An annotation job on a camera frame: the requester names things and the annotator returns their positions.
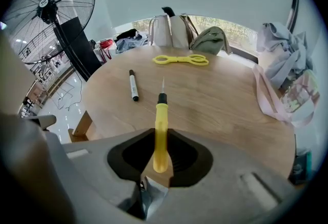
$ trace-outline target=window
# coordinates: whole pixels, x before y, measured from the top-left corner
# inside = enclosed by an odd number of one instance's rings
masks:
[[[190,15],[190,19],[199,33],[211,26],[218,26],[227,36],[230,46],[252,55],[258,55],[256,52],[257,32],[254,30],[217,18]],[[139,31],[148,33],[150,20],[151,18],[135,21],[132,23],[132,26]]]

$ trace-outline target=gray surface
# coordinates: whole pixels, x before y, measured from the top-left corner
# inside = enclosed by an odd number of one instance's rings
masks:
[[[38,119],[42,130],[55,124],[57,121],[57,118],[54,115],[37,115],[37,116],[24,117],[23,119],[26,119],[26,120]]]
[[[136,184],[119,178],[107,163],[107,154],[110,149],[136,134],[135,132],[121,136],[104,138],[97,141],[76,142],[63,145],[66,153],[81,149],[88,150],[89,154],[72,158],[75,168],[107,201],[118,206],[127,199],[131,199]]]
[[[287,180],[266,169],[243,151],[184,131],[178,131],[207,147],[213,166],[200,182],[189,188],[170,188],[151,223],[245,223],[264,210],[241,181],[240,176],[255,172],[281,199],[293,192]]]
[[[72,202],[76,223],[142,223],[113,206],[86,182],[65,154],[55,134],[47,133],[46,139],[51,161]]]
[[[130,201],[134,201],[135,183],[119,179],[107,165],[106,156],[111,147],[144,131],[66,144],[63,145],[64,148],[57,137],[56,141],[47,138],[52,150],[51,156],[56,156],[56,159],[52,158],[53,163],[76,209],[78,220],[101,223],[106,218],[111,220],[114,217],[115,223],[123,220],[130,223],[132,220],[137,221],[111,206],[129,200],[129,196]],[[270,187],[271,193],[275,194],[278,200],[284,200],[293,193],[294,189],[286,179],[266,169],[243,151],[191,133],[178,132],[207,147],[213,155],[213,166],[197,184],[188,188],[170,188],[160,207],[147,222],[245,223],[259,220],[266,212],[240,178],[252,172]],[[73,152],[81,149],[87,149],[89,154],[72,160],[64,155],[64,150]]]

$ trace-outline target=fan motor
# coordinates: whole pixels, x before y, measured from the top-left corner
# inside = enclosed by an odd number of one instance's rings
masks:
[[[58,7],[55,0],[41,0],[36,15],[47,25],[56,21]]]

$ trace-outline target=yellow handle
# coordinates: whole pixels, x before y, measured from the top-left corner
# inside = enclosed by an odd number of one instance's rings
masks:
[[[168,169],[168,108],[167,104],[156,105],[155,121],[155,151],[153,168],[158,173],[163,173]]]
[[[166,65],[168,63],[175,63],[175,62],[191,63],[197,66],[207,66],[209,64],[209,61],[206,59],[206,57],[201,54],[191,54],[189,56],[159,55],[153,58],[153,62],[159,65]]]

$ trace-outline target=fan guard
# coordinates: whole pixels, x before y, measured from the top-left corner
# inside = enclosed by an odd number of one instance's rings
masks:
[[[82,30],[95,0],[13,0],[2,22],[10,44],[25,64],[47,61],[63,51],[54,33],[57,26],[78,17]]]

